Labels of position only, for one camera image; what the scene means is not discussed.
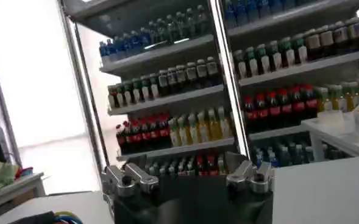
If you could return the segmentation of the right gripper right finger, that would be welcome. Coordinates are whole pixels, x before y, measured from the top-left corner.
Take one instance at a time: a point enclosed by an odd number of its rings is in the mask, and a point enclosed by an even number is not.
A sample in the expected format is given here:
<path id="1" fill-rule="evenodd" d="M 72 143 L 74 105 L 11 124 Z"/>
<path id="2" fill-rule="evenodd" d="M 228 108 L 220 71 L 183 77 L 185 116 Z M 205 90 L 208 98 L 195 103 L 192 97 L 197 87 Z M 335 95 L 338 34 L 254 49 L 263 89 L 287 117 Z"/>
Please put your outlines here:
<path id="1" fill-rule="evenodd" d="M 272 190 L 272 171 L 269 162 L 261 162 L 257 167 L 251 161 L 243 161 L 226 176 L 226 185 L 236 192 L 250 189 L 255 194 L 267 194 Z"/>

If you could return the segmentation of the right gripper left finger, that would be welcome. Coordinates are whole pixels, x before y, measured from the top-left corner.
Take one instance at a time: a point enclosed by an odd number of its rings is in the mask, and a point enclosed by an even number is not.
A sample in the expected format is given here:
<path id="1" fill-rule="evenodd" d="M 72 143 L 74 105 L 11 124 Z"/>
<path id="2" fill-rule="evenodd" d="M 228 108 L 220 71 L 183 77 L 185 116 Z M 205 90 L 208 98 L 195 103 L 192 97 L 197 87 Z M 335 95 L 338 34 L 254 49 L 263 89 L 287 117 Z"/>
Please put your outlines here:
<path id="1" fill-rule="evenodd" d="M 145 172 L 134 163 L 127 163 L 121 170 L 117 166 L 108 166 L 101 173 L 103 186 L 109 194 L 131 197 L 137 186 L 145 194 L 152 194 L 160 187 L 159 179 Z"/>

